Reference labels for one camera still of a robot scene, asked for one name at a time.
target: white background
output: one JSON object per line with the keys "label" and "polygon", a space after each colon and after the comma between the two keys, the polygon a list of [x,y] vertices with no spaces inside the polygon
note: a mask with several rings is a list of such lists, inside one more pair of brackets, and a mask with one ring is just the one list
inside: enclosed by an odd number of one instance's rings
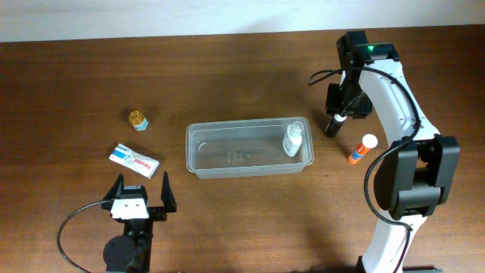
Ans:
{"label": "white background", "polygon": [[0,41],[485,23],[484,0],[0,0]]}

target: gold lid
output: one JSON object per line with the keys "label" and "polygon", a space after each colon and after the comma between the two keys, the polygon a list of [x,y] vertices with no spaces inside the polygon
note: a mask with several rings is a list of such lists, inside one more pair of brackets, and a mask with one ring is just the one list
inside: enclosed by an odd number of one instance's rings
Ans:
{"label": "gold lid", "polygon": [[145,120],[145,116],[140,111],[132,111],[128,120],[132,125],[140,125]]}

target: brown tabletop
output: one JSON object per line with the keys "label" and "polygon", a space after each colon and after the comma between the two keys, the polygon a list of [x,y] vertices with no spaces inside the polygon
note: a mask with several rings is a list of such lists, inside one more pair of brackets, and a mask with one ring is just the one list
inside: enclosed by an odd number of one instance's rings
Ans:
{"label": "brown tabletop", "polygon": [[[56,247],[59,224],[103,198],[117,175],[159,206],[167,171],[178,212],[156,223],[152,272],[290,272],[354,265],[377,219],[365,170],[386,148],[378,117],[321,128],[344,30],[223,36],[92,39],[0,45],[0,271],[75,272]],[[367,30],[392,42],[419,105],[462,146],[449,199],[421,227],[405,265],[446,272],[485,268],[485,28]],[[128,113],[149,120],[137,132]],[[199,180],[187,171],[189,124],[306,117],[315,160],[302,173]],[[380,144],[359,164],[346,156],[366,133]],[[118,143],[160,160],[151,180],[108,160]],[[89,209],[64,229],[66,253],[104,272],[102,251],[123,225]]]}

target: gray plastic bin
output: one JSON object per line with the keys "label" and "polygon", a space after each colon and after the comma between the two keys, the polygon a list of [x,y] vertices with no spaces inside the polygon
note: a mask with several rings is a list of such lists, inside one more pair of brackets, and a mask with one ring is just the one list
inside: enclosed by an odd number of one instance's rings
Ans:
{"label": "gray plastic bin", "polygon": [[[283,150],[288,125],[301,121],[302,145],[294,157]],[[270,118],[191,124],[186,131],[187,169],[201,179],[292,174],[313,162],[306,118]]]}

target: glue stick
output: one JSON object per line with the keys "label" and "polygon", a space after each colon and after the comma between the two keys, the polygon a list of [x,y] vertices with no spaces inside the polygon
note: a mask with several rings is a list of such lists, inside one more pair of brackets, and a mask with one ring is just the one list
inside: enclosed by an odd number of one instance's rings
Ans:
{"label": "glue stick", "polygon": [[364,155],[369,152],[371,149],[377,146],[377,138],[373,134],[366,134],[362,137],[362,142],[358,144],[357,148],[355,148],[354,152],[349,155],[349,162],[352,164],[356,164],[364,157]]}

